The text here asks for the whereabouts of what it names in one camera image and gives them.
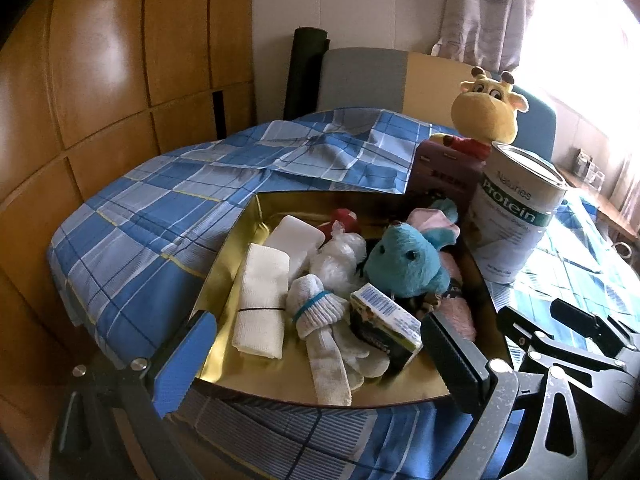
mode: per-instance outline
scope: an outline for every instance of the bright window light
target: bright window light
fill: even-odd
[[[640,24],[622,0],[536,0],[516,75],[640,146]]]

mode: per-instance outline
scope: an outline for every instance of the white towel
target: white towel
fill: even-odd
[[[324,234],[312,225],[285,216],[265,240],[266,247],[272,247],[289,255],[289,283],[307,269],[309,258],[318,252],[324,243]]]
[[[282,359],[287,253],[250,244],[246,254],[232,345],[246,354]]]

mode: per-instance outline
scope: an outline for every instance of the rolled mat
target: rolled mat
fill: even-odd
[[[293,34],[282,115],[285,121],[316,111],[322,56],[329,49],[326,37],[326,30],[315,27],[299,27]]]

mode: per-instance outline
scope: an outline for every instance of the barcode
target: barcode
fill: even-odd
[[[371,306],[375,307],[380,314],[384,316],[390,316],[398,308],[393,301],[386,297],[382,292],[377,290],[373,285],[369,285],[365,290],[360,293],[360,296],[364,301],[367,301]]]

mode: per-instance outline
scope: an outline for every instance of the wooden shelf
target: wooden shelf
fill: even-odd
[[[593,198],[598,209],[598,219],[605,221],[610,227],[617,232],[629,238],[629,240],[635,242],[639,239],[638,232],[636,232],[631,224],[622,216],[620,211],[605,197],[596,193],[593,188],[585,184],[573,173],[562,168],[558,168],[558,171],[564,176],[564,179],[573,187],[578,187],[586,191],[589,196]]]

